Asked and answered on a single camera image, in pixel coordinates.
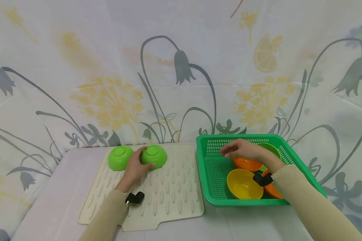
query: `orange bowl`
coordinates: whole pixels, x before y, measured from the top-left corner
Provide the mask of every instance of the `orange bowl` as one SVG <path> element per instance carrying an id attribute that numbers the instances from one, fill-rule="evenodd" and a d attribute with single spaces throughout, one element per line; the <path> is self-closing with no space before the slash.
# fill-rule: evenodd
<path id="1" fill-rule="evenodd" d="M 265 175 L 267 175 L 269 173 L 269 170 L 265 170 L 262 173 L 262 176 L 264 177 Z M 278 198 L 278 199 L 284 199 L 282 197 L 282 195 L 280 195 L 280 193 L 278 193 L 278 191 L 275 189 L 274 185 L 272 183 L 268 184 L 267 186 L 264 187 L 264 189 L 267 191 L 267 193 L 273 197 L 273 198 Z"/>
<path id="2" fill-rule="evenodd" d="M 251 159 L 246 159 L 246 158 L 235 158 L 233 160 L 233 163 L 235 164 L 235 166 L 237 168 L 242 168 L 245 170 L 249 170 L 251 172 L 256 172 L 258 170 L 260 170 L 260 168 L 263 166 L 263 164 L 256 162 L 254 160 Z"/>

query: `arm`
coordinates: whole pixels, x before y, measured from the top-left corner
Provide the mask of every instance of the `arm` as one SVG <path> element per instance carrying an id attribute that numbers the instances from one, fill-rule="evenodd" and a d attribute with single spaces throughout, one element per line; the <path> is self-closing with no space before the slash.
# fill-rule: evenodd
<path id="1" fill-rule="evenodd" d="M 125 200 L 134 182 L 139 180 L 153 163 L 142 165 L 139 157 L 146 147 L 141 147 L 130 157 L 122 179 L 111 191 L 90 224 L 85 229 L 79 241 L 109 241 L 112 240 L 115 228 L 121 224 L 128 206 Z"/>
<path id="2" fill-rule="evenodd" d="M 291 204 L 314 241 L 360 241 L 362 235 L 295 165 L 285 165 L 272 152 L 237 139 L 220 150 L 226 158 L 249 158 L 264 164 L 279 193 Z"/>
<path id="3" fill-rule="evenodd" d="M 109 241 L 112 240 L 115 228 L 125 218 L 127 205 L 125 199 L 128 193 L 120 190 L 111 191 L 101 208 L 85 229 L 79 241 Z"/>
<path id="4" fill-rule="evenodd" d="M 362 240 L 362 235 L 346 216 L 321 195 L 295 165 L 278 170 L 272 179 L 314 241 Z"/>

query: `hand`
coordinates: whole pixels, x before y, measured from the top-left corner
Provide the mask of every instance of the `hand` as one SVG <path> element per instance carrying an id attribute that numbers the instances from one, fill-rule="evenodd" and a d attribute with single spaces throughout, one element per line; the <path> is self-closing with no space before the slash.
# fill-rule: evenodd
<path id="1" fill-rule="evenodd" d="M 141 164 L 139 157 L 146 148 L 147 147 L 141 147 L 131 155 L 126 166 L 125 173 L 123 174 L 120 182 L 115 187 L 115 190 L 128 192 L 134 182 L 138 181 L 143 175 L 146 174 L 146 171 L 155 166 L 154 163 L 149 163 L 146 165 Z"/>
<path id="2" fill-rule="evenodd" d="M 285 166 L 284 162 L 269 150 L 243 139 L 229 142 L 221 148 L 219 152 L 221 155 L 225 156 L 225 158 L 234 159 L 242 157 L 260 162 L 265 165 L 272 174 Z"/>

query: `basket rim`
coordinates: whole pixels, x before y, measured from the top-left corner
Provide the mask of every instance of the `basket rim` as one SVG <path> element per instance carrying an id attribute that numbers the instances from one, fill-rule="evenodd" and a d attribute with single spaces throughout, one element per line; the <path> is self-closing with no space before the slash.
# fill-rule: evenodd
<path id="1" fill-rule="evenodd" d="M 283 149 L 286 152 L 290 153 L 293 157 L 294 165 L 305 175 L 308 182 L 323 196 L 327 198 L 326 192 L 323 190 L 321 185 L 318 183 L 316 178 L 312 175 L 308 167 L 303 163 L 301 158 L 296 154 L 292 147 L 286 142 L 283 137 L 276 134 L 242 134 L 242 135 L 201 135 L 196 138 L 197 144 L 197 164 L 198 172 L 201 183 L 201 188 L 203 195 L 208 203 L 214 206 L 275 206 L 275 205 L 289 205 L 288 201 L 285 199 L 252 199 L 252 200 L 240 200 L 240 199 L 216 199 L 213 198 L 209 192 L 209 187 L 207 183 L 207 174 L 205 169 L 205 160 L 204 154 L 202 152 L 201 140 L 203 139 L 270 139 L 275 138 L 279 139 L 282 143 Z"/>

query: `yellow bowl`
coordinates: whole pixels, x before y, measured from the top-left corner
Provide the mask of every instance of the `yellow bowl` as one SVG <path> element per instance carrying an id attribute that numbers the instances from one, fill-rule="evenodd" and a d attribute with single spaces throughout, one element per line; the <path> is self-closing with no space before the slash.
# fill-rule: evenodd
<path id="1" fill-rule="evenodd" d="M 254 174 L 245 169 L 232 170 L 227 176 L 227 185 L 237 199 L 260 199 L 263 187 L 253 180 Z"/>

